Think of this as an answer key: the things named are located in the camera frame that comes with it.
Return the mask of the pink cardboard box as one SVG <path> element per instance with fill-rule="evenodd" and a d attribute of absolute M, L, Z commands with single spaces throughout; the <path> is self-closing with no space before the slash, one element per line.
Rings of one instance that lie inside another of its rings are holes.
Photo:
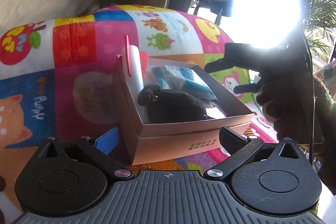
<path fill-rule="evenodd" d="M 158 111 L 161 118 L 158 123 L 145 122 L 139 113 L 137 97 L 131 94 L 122 62 L 118 61 L 112 80 L 113 98 L 123 140 L 133 165 L 171 160 L 219 148 L 219 131 L 223 127 L 239 135 L 244 134 L 253 112 L 216 79 L 196 64 L 155 58 L 148 60 L 149 68 L 162 65 L 186 67 L 197 73 L 215 94 L 216 104 L 225 117 L 173 122 L 165 107 L 162 107 Z"/>

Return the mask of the blue white wet wipes pack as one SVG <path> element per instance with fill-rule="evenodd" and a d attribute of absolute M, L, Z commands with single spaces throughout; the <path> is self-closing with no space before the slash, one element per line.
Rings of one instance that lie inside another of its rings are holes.
<path fill-rule="evenodd" d="M 210 87 L 191 68 L 165 65 L 152 67 L 151 72 L 163 89 L 185 92 L 200 100 L 218 100 Z"/>

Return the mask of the black plush cat toy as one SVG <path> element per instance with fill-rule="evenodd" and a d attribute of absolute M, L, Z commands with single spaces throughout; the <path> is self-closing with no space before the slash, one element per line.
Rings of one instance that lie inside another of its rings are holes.
<path fill-rule="evenodd" d="M 147 110 L 149 122 L 182 123 L 207 119 L 204 103 L 194 96 L 158 85 L 147 85 L 139 93 L 137 103 Z"/>

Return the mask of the colourful cartoon play mat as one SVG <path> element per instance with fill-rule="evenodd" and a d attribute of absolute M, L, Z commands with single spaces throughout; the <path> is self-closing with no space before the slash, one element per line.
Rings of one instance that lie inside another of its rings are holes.
<path fill-rule="evenodd" d="M 14 184 L 46 137 L 72 142 L 118 126 L 111 84 L 125 38 L 150 57 L 199 67 L 230 42 L 209 20 L 142 5 L 1 32 L 1 223 L 22 214 Z"/>

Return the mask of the beige grey pillow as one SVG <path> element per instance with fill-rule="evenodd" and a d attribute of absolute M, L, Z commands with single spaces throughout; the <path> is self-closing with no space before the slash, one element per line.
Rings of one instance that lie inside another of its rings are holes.
<path fill-rule="evenodd" d="M 27 23 L 74 18 L 99 7 L 98 0 L 1 0 L 1 31 Z"/>

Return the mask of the green potted plant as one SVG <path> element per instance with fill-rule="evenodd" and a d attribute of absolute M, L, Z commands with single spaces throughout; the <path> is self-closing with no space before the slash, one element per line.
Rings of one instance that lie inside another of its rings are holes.
<path fill-rule="evenodd" d="M 335 46 L 335 0 L 299 0 L 301 28 L 313 61 L 323 66 Z"/>

